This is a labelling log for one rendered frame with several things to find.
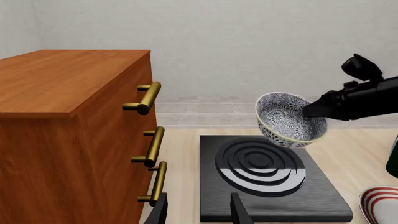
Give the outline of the dark green bottle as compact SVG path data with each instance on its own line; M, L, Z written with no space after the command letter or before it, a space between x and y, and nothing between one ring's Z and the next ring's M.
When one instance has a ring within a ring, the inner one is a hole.
M389 158L386 163L386 171L398 179L398 136L391 147Z

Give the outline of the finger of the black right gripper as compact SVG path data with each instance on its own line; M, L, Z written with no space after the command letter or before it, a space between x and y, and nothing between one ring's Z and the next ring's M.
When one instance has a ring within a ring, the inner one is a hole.
M304 117L317 118L326 117L329 118L334 111L333 98L329 95L322 95L318 100L303 108Z

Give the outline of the white plate with red rings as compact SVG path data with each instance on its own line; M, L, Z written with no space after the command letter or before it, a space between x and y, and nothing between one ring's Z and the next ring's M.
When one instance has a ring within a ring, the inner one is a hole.
M368 224L398 224L398 187L364 190L359 196L359 208Z

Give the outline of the flat black stove plate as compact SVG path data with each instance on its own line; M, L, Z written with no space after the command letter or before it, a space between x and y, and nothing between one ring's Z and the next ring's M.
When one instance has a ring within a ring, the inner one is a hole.
M231 222L238 194L254 222L341 222L349 205L304 149L262 136L200 136L200 221Z

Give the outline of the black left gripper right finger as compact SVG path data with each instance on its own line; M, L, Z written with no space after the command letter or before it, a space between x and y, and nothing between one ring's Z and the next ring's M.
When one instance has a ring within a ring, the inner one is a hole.
M236 192L231 194L230 210L232 224L254 224Z

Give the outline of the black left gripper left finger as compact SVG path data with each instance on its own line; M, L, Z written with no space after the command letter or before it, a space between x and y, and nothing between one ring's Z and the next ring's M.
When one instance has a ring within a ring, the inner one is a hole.
M167 219L167 194L161 193L144 224L165 224Z

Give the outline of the wooden cabinet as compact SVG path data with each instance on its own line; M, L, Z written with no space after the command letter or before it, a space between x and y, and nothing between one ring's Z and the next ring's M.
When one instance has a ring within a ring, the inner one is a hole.
M39 50L0 60L0 224L139 224L158 127L124 111L149 50Z

